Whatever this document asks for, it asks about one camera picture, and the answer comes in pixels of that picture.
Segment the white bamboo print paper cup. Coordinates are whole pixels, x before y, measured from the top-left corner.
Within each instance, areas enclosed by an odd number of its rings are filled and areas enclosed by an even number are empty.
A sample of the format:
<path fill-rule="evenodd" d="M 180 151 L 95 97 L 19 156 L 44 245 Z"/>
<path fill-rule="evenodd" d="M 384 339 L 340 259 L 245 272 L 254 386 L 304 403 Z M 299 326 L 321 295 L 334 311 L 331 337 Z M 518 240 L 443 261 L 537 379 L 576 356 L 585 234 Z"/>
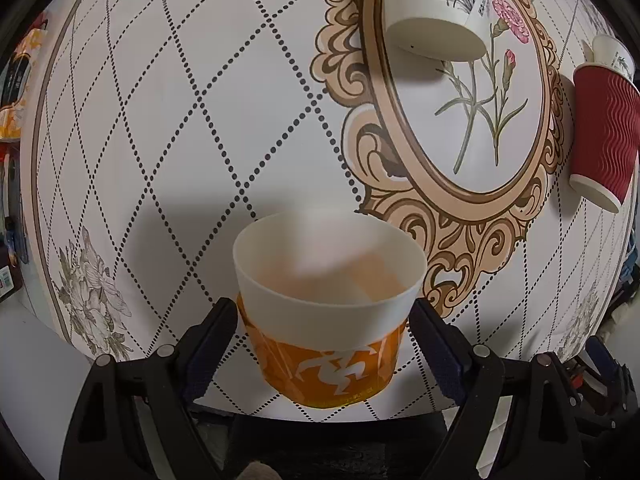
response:
<path fill-rule="evenodd" d="M 634 81 L 634 59 L 620 40 L 613 36 L 598 35 L 593 38 L 591 47 L 593 62 L 614 70 L 629 81 Z"/>

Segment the red ripple paper cup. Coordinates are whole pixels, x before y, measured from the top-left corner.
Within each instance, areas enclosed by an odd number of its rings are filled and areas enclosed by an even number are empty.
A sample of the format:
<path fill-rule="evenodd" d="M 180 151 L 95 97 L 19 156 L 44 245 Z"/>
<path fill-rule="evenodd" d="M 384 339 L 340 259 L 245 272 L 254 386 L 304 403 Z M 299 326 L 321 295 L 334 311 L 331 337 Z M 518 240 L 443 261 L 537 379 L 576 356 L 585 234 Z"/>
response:
<path fill-rule="evenodd" d="M 615 70 L 574 70 L 575 121 L 570 186 L 598 207 L 622 209 L 639 149 L 639 90 Z"/>

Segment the white paper cup on medallion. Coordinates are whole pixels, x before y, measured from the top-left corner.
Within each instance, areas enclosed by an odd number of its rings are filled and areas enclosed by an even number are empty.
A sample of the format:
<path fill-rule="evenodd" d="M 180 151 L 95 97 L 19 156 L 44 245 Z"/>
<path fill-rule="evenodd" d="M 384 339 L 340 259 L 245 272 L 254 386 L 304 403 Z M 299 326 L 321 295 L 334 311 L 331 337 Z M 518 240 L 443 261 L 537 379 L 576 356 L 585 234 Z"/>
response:
<path fill-rule="evenodd" d="M 439 61 L 471 62 L 488 50 L 489 0 L 383 0 L 385 40 Z"/>

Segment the orange and white paper cup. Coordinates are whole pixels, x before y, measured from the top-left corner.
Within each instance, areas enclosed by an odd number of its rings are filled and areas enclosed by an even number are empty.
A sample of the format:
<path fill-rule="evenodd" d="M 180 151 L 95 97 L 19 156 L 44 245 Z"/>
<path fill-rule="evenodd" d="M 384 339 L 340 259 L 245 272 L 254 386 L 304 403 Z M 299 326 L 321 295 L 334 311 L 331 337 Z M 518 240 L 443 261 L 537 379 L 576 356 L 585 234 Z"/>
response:
<path fill-rule="evenodd" d="M 278 393 L 338 408 L 390 383 L 427 271 L 408 233 L 346 210 L 292 210 L 247 226 L 232 256 L 242 321 Z"/>

